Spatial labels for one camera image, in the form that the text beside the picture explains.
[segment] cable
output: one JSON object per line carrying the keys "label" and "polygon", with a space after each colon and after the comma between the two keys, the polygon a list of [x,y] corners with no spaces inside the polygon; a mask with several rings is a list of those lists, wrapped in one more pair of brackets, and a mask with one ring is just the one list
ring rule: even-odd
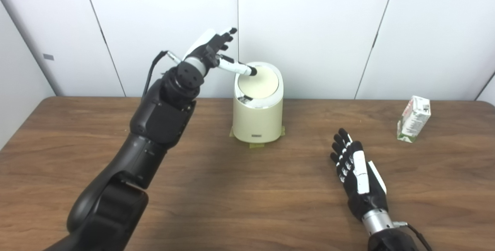
{"label": "cable", "polygon": [[410,228],[411,231],[413,231],[413,233],[416,234],[416,237],[418,237],[419,241],[421,241],[421,243],[425,246],[426,250],[433,251],[432,248],[430,247],[430,245],[428,244],[428,242],[426,242],[425,237],[423,237],[423,235],[420,232],[418,232],[418,230],[416,230],[410,224],[407,224],[407,227]]}
{"label": "cable", "polygon": [[148,92],[148,87],[150,86],[150,82],[152,80],[154,67],[159,62],[160,59],[162,59],[163,57],[165,57],[167,55],[167,53],[168,53],[168,51],[161,51],[153,60],[152,66],[150,67],[150,71],[148,72],[148,78],[146,79],[145,90],[143,91],[143,96],[141,97],[141,100],[143,100],[146,93]]}

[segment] robotic hand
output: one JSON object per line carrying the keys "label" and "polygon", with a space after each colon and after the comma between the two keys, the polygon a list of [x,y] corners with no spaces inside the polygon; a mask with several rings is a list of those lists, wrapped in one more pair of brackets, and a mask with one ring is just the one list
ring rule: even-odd
{"label": "robotic hand", "polygon": [[[256,70],[218,54],[237,29],[208,30],[184,57],[163,51],[153,60],[130,133],[106,168],[85,188],[67,218],[69,235],[46,251],[122,251],[143,214],[150,185],[168,149],[174,147],[193,115],[208,71],[220,67],[255,75]],[[148,90],[154,66],[164,57],[170,68]]]}
{"label": "robotic hand", "polygon": [[424,237],[406,222],[392,222],[387,205],[387,188],[372,161],[366,162],[363,146],[344,129],[334,135],[330,158],[348,196],[348,207],[362,221],[369,234],[368,251],[418,251],[410,235],[399,230],[409,227],[428,251]]}

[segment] wood grain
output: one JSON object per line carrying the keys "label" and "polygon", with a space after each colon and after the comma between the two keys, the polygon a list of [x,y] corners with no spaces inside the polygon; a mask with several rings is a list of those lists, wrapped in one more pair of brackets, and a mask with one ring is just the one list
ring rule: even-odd
{"label": "wood grain", "polygon": [[[137,98],[52,97],[0,152],[0,249],[41,250],[127,136]],[[284,101],[286,135],[261,149],[229,137],[230,99],[199,99],[164,159],[129,251],[365,251],[328,155],[345,127],[387,184],[394,220],[434,250],[495,250],[495,109],[433,101],[413,144],[399,142],[406,101]]]}

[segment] white wall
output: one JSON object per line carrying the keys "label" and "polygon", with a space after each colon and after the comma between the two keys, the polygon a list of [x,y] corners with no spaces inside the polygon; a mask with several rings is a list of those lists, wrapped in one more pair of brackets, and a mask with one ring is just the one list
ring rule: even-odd
{"label": "white wall", "polygon": [[48,81],[0,2],[0,149],[41,100]]}
{"label": "white wall", "polygon": [[495,78],[493,78],[485,89],[483,89],[483,92],[479,95],[477,100],[486,101],[495,106]]}
{"label": "white wall", "polygon": [[89,0],[2,1],[57,93],[124,96]]}
{"label": "white wall", "polygon": [[287,98],[354,98],[387,0],[239,0],[243,62],[277,66]]}
{"label": "white wall", "polygon": [[[237,26],[237,0],[92,0],[127,96],[141,96],[146,76],[160,50],[183,57],[209,28]],[[237,59],[237,37],[226,55]],[[173,63],[164,58],[153,80]],[[233,95],[234,75],[211,70],[200,97]]]}
{"label": "white wall", "polygon": [[495,71],[495,0],[390,0],[357,98],[474,100]]}

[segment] milk carton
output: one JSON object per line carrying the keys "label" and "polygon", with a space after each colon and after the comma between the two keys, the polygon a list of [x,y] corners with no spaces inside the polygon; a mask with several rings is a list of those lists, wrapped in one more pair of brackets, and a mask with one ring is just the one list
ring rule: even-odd
{"label": "milk carton", "polygon": [[430,100],[412,96],[397,122],[397,139],[404,142],[414,142],[430,116]]}

